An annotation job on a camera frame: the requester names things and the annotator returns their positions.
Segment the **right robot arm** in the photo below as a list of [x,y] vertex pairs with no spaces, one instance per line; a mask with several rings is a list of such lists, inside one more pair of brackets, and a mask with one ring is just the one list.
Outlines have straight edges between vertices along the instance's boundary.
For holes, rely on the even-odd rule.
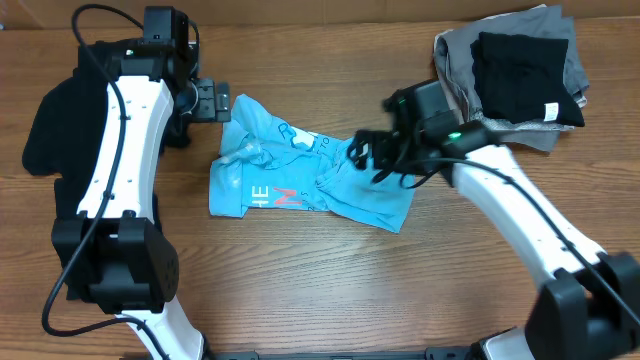
[[537,299],[526,324],[428,359],[605,360],[639,347],[639,264],[608,254],[528,179],[480,122],[459,123],[436,80],[394,92],[389,131],[359,130],[347,155],[359,170],[428,180],[441,174],[494,224],[527,267]]

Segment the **light blue printed t-shirt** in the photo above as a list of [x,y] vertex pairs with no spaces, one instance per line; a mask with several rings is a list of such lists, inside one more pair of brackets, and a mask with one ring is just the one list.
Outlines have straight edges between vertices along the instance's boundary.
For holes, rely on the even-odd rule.
[[398,233],[414,178],[392,174],[373,183],[374,170],[360,171],[347,158],[350,143],[294,127],[242,94],[211,165],[209,212],[235,218],[251,208],[332,212]]

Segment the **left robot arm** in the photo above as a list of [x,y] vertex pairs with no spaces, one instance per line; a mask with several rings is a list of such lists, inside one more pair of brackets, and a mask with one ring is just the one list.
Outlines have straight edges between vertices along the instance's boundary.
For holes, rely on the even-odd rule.
[[199,76],[199,33],[185,13],[149,6],[142,30],[96,64],[105,127],[76,214],[53,226],[56,287],[96,304],[106,325],[129,325],[154,359],[204,360],[213,353],[178,300],[178,255],[160,229],[154,181],[166,143],[193,123],[230,120],[230,90]]

